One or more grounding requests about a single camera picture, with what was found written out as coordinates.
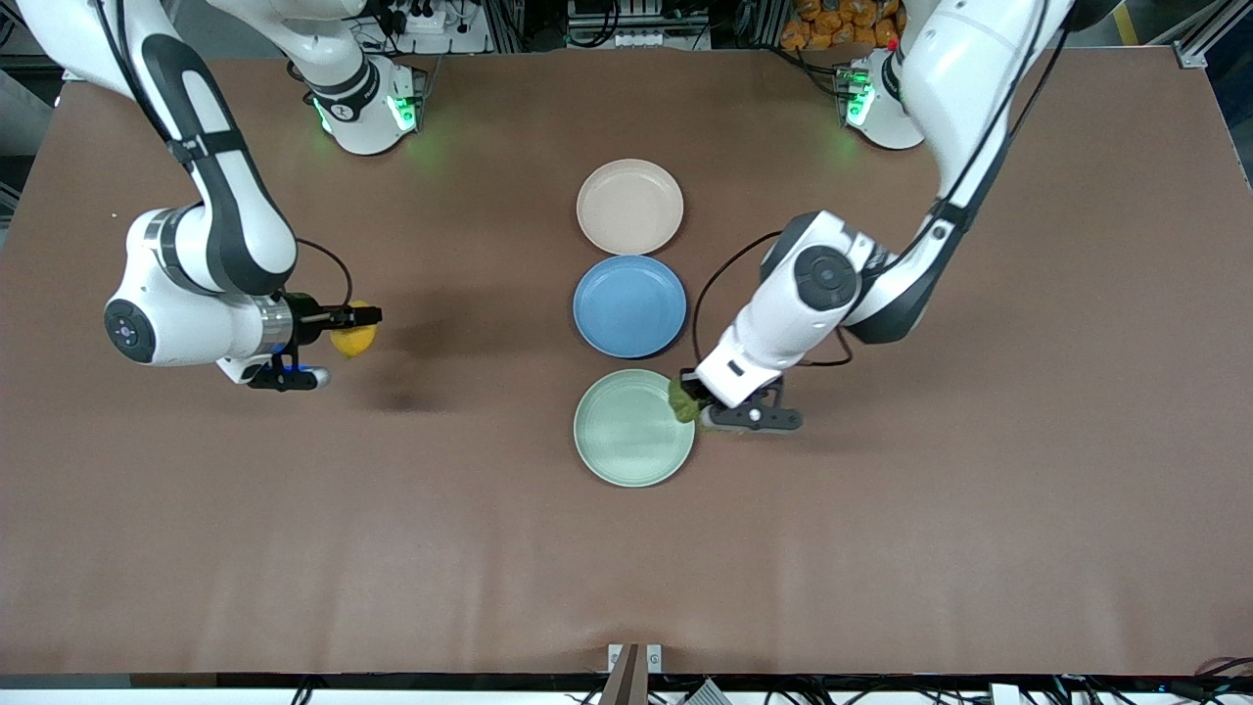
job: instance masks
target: metal frame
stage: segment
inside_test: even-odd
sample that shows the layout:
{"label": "metal frame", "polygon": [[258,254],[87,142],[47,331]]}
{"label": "metal frame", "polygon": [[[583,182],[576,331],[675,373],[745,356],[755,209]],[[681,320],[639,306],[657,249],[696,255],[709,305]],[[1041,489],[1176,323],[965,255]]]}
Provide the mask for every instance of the metal frame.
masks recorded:
{"label": "metal frame", "polygon": [[1212,5],[1212,14],[1199,21],[1188,33],[1173,44],[1175,59],[1182,69],[1203,69],[1209,65],[1205,61],[1208,51],[1219,39],[1223,38],[1235,23],[1253,10],[1253,0],[1224,0]]}

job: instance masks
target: velcro strap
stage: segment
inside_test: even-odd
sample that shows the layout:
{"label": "velcro strap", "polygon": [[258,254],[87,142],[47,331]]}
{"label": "velcro strap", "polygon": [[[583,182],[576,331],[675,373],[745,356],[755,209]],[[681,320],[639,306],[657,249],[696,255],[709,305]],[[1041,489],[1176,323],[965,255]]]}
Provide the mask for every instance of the velcro strap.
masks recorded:
{"label": "velcro strap", "polygon": [[222,152],[242,152],[247,148],[243,135],[237,129],[209,131],[192,135],[187,139],[170,139],[165,143],[169,153],[179,164],[197,162]]}

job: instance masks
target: yellow lemon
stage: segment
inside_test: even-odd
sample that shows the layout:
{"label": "yellow lemon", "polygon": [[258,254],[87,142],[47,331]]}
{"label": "yellow lemon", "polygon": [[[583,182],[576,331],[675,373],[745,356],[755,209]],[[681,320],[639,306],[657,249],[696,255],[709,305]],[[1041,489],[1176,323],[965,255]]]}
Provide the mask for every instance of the yellow lemon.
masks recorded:
{"label": "yellow lemon", "polygon": [[[352,302],[353,306],[368,306],[362,299],[356,299]],[[375,343],[375,332],[378,326],[360,326],[350,327],[347,329],[332,329],[331,331],[331,344],[342,352],[343,358],[351,361],[357,356],[361,356],[371,344]]]}

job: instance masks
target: green plate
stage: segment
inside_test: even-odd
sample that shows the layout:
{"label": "green plate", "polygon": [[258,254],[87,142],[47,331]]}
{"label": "green plate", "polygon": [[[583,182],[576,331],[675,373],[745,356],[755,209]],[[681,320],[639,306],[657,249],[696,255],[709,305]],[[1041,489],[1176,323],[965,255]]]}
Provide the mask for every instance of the green plate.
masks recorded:
{"label": "green plate", "polygon": [[619,371],[588,389],[574,412],[574,445],[591,472],[619,487],[648,487],[683,466],[697,426],[674,418],[669,384],[648,371]]}

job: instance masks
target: table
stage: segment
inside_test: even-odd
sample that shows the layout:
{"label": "table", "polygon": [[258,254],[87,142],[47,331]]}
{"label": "table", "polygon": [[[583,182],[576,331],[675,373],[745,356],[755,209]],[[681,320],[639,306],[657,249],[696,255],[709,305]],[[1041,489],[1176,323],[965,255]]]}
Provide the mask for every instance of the table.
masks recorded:
{"label": "table", "polygon": [[[0,670],[1190,672],[1253,651],[1253,198],[1205,76],[1068,51],[921,326],[788,374],[791,438],[702,435],[609,487],[574,407],[574,197],[683,185],[689,298],[828,208],[901,247],[925,150],[840,128],[768,54],[455,58],[425,130],[341,152],[281,61],[214,64],[276,202],[383,307],[316,394],[145,369],[100,329],[140,212],[194,199],[124,99],[69,85],[0,262]],[[751,260],[707,301],[713,339]],[[291,282],[327,299],[302,252]]]}

